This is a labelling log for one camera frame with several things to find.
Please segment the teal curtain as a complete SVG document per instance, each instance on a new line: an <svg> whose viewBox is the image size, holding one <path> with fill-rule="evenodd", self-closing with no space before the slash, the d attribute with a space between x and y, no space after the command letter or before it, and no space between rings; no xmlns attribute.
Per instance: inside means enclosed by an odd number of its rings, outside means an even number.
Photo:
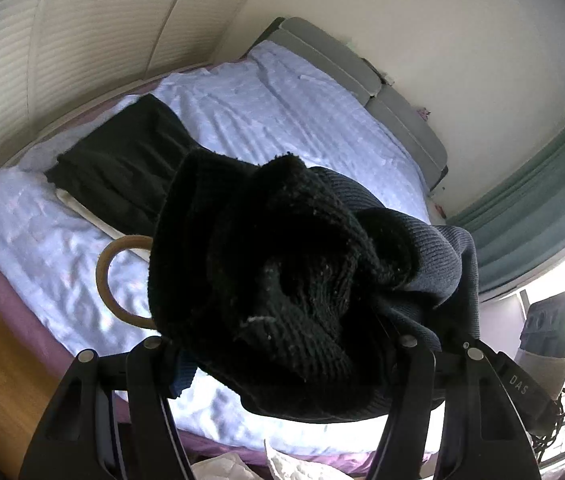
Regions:
<svg viewBox="0 0 565 480"><path fill-rule="evenodd" d="M565 249L565 128L509 178L447 220L475 241L479 292L501 292Z"/></svg>

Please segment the black sweatpants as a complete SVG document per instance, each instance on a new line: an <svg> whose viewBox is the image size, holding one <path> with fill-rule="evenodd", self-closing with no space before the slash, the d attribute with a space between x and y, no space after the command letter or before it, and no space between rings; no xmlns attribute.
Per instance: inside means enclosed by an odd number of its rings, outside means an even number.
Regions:
<svg viewBox="0 0 565 480"><path fill-rule="evenodd" d="M297 422L386 414L401 340L479 335L471 235L383 207L293 155L262 166L195 151L154 232L159 332L248 411Z"/></svg>

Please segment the purple mattress cover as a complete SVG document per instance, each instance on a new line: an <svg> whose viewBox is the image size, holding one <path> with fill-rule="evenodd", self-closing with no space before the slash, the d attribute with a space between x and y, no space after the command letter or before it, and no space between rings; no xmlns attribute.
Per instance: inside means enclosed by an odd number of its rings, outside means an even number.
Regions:
<svg viewBox="0 0 565 480"><path fill-rule="evenodd" d="M372 118L333 78L307 64L243 61L165 77L154 89L200 144L263 164L299 155L344 174L383 205L426 220L427 185L394 132ZM0 310L55 370L77 352L122 353L145 337L117 320L95 284L108 237L58 200L46 179L56 158L95 129L73 127L0 169ZM171 402L180 438L201 455L237 453L264 463L264 448L363 474L385 422L307 425L247 412L235 392L198 373Z"/></svg>

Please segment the folded black garment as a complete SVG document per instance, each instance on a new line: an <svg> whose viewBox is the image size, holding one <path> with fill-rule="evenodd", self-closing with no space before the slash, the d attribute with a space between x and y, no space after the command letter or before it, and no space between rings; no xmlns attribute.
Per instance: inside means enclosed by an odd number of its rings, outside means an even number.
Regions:
<svg viewBox="0 0 565 480"><path fill-rule="evenodd" d="M45 176L123 234L150 236L179 165L199 148L173 110L146 94L58 155Z"/></svg>

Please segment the grey padded headboard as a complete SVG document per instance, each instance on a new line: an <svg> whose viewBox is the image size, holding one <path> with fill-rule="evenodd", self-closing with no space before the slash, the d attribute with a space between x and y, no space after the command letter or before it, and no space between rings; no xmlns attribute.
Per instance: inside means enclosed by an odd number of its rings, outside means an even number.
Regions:
<svg viewBox="0 0 565 480"><path fill-rule="evenodd" d="M304 18L276 18L258 36L305 58L350 91L411 154L434 190L447 176L447 150L415 107L366 58Z"/></svg>

